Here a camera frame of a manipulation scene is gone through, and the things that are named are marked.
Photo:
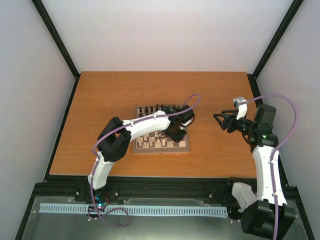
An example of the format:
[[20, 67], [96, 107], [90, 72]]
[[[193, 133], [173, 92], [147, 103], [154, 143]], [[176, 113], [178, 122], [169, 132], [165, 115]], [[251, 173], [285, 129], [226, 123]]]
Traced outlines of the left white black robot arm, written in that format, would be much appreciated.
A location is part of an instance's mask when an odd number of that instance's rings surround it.
[[112, 118], [97, 138], [92, 147], [96, 156], [94, 166], [88, 175], [89, 187], [86, 195], [92, 201], [99, 201], [104, 195], [104, 186], [115, 162], [122, 159], [129, 144], [146, 134], [164, 132], [174, 142], [180, 142], [187, 128], [195, 119], [193, 109], [185, 105], [181, 108], [163, 106], [160, 110], [136, 119], [120, 120]]

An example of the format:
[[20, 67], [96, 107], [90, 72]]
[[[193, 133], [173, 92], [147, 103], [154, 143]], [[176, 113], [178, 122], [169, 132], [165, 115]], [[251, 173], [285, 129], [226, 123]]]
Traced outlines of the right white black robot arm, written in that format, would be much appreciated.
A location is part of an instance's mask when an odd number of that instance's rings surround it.
[[279, 173], [279, 140], [273, 134], [276, 108], [260, 104], [253, 120], [247, 106], [215, 113], [214, 119], [228, 133], [238, 131], [250, 146], [256, 168], [256, 192], [247, 183], [235, 182], [231, 194], [241, 209], [244, 233], [270, 240], [282, 240], [296, 219], [282, 191]]

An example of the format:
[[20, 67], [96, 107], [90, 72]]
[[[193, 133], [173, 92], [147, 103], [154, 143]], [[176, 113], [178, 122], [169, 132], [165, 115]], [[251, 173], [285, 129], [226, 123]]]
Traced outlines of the wooden folding chess board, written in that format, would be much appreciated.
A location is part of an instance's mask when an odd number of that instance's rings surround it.
[[132, 152], [134, 154], [181, 154], [190, 152], [189, 135], [175, 142], [166, 136], [161, 130], [139, 136], [132, 141]]

